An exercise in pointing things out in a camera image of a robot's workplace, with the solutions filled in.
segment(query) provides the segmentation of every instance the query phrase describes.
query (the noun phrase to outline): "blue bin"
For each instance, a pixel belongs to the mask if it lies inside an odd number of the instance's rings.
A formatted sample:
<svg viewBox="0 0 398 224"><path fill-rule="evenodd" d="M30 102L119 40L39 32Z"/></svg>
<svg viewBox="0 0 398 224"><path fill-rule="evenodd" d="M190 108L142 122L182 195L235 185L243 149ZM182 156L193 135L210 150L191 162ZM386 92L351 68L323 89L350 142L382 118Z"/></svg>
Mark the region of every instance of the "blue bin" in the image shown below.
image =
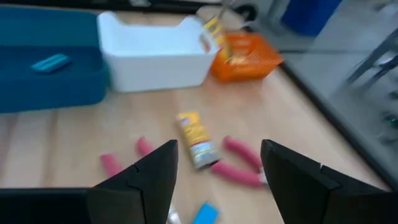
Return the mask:
<svg viewBox="0 0 398 224"><path fill-rule="evenodd" d="M341 0L290 0L281 21L299 34L315 37L340 3Z"/></svg>
<svg viewBox="0 0 398 224"><path fill-rule="evenodd" d="M52 73L31 68L57 54L70 63ZM0 113L98 103L106 73L94 14L0 7Z"/></svg>

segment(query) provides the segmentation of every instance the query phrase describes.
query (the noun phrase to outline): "orange basket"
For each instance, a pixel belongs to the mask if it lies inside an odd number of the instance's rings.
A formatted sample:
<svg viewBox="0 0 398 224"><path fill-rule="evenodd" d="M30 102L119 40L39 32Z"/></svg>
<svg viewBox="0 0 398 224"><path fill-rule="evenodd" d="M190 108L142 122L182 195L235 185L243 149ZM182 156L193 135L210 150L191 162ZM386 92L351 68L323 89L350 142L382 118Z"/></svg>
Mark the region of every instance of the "orange basket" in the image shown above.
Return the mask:
<svg viewBox="0 0 398 224"><path fill-rule="evenodd" d="M220 82L262 79L283 62L260 34L226 33L226 38L234 54L244 56L245 60L244 63L227 63L217 54L210 72Z"/></svg>

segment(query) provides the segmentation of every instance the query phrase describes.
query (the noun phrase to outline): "white bin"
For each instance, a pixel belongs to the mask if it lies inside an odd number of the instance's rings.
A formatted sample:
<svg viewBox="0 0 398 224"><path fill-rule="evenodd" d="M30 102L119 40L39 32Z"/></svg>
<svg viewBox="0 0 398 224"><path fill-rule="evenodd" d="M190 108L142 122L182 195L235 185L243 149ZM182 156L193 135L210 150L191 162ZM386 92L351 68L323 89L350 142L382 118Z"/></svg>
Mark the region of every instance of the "white bin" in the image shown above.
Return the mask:
<svg viewBox="0 0 398 224"><path fill-rule="evenodd" d="M175 27L143 26L123 24L113 12L104 12L97 23L116 91L198 86L218 51L196 17L186 17Z"/></svg>

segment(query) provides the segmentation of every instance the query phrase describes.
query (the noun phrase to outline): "gray floor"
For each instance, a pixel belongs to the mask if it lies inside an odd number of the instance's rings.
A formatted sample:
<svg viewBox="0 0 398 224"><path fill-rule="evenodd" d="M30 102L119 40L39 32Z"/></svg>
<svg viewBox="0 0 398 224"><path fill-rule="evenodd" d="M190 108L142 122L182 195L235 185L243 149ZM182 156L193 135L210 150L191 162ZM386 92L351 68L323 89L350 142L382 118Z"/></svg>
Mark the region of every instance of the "gray floor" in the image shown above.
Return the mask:
<svg viewBox="0 0 398 224"><path fill-rule="evenodd" d="M398 131L381 118L383 111L398 114L398 100L388 98L390 91L398 89L398 71L387 74L365 93L359 89L377 72L376 68L366 72L354 85L345 82L371 51L398 28L398 6L376 11L371 0L343 1L321 34L310 38L279 23L288 2L281 1L286 2L271 25L265 16L267 3L262 3L261 16L253 25L280 50L300 79L326 99L346 128L367 145L367 151L398 183L398 143L380 141L385 135L398 137Z"/></svg>

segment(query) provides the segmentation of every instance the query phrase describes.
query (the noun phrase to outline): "wooden table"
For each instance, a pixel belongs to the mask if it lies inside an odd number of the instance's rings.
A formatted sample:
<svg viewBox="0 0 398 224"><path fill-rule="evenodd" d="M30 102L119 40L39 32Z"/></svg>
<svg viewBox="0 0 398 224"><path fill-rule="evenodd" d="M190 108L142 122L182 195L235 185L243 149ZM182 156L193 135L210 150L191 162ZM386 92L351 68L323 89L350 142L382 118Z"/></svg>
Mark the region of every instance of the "wooden table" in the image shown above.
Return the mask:
<svg viewBox="0 0 398 224"><path fill-rule="evenodd" d="M178 24L183 16L121 14L140 24ZM220 212L220 223L283 223L267 189L228 182L194 170L175 116L198 111L215 144L225 135L248 142L258 153L272 139L359 180L387 189L281 70L265 80L219 85L212 77L197 88L115 93L93 106L0 116L1 187L78 187L106 179L99 155L113 152L124 166L139 156L134 143L145 136L155 146L179 140L173 203L190 223L202 203ZM224 158L247 165L221 150Z"/></svg>

